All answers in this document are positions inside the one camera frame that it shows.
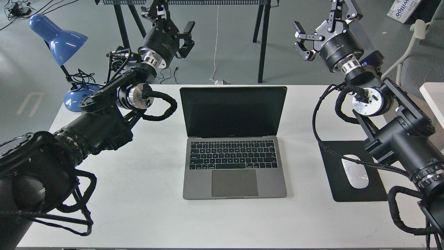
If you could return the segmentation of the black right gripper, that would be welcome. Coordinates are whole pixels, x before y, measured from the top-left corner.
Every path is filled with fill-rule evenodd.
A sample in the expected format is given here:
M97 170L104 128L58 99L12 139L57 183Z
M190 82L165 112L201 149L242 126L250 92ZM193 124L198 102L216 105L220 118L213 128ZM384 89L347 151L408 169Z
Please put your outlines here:
M330 72L338 72L338 62L349 55L360 59L364 53L363 48L349 30L348 24L354 20L362 19L362 11L355 0L330 0L331 10L328 19L321 23L315 34L307 34L298 21L293 25L296 29L293 43L295 50L306 61L313 61L318 52ZM335 25L332 33L328 32L328 25ZM314 42L314 49L308 50L306 41Z

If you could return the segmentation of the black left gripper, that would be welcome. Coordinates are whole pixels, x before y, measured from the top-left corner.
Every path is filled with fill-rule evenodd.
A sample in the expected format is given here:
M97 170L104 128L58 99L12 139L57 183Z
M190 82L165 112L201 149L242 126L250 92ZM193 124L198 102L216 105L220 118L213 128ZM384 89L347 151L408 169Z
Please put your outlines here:
M174 57L182 59L189 55L195 45L191 35L195 21L187 22L184 31L179 33L171 21L168 0L153 0L149 8L142 6L141 16L154 26L138 48L143 63L154 68L167 68Z

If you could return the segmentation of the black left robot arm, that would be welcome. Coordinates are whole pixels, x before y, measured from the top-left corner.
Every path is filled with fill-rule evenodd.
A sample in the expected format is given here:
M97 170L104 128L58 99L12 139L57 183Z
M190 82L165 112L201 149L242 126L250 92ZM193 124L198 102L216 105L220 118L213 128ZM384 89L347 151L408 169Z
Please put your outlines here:
M176 100L148 83L174 57L186 58L195 44L195 22L180 32L168 3L154 0L149 9L142 7L152 29L137 52L125 46L109 53L109 70L114 59L123 62L103 87L80 101L78 118L55 133L27 133L1 144L2 250L14 250L32 223L90 235L87 202L97 178L77 166L89 155L132 141L139 119L162 121L176 111Z

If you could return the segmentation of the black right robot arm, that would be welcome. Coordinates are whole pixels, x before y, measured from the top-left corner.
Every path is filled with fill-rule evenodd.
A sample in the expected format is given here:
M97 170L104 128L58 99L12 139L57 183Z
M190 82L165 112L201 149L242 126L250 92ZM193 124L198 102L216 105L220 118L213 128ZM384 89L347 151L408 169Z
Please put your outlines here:
M435 133L431 119L395 82L381 73L384 56L376 50L366 56L349 28L362 18L354 0L332 0L329 16L314 31L307 33L293 23L296 32L293 46L306 61L316 55L332 73L344 74L344 82L331 84L323 92L312 116L312 129L319 145L330 154L375 169L406 176L415 190L394 186L387 195L394 224L402 231L426 236L426 249L435 238L438 250L443 248L443 154L429 137ZM358 124L365 132L365 150L375 163L352 159L335 152L319 138L317 112L324 98L339 91L335 113L343 121ZM424 228L412 228L401 220L396 195L418 198L425 215Z

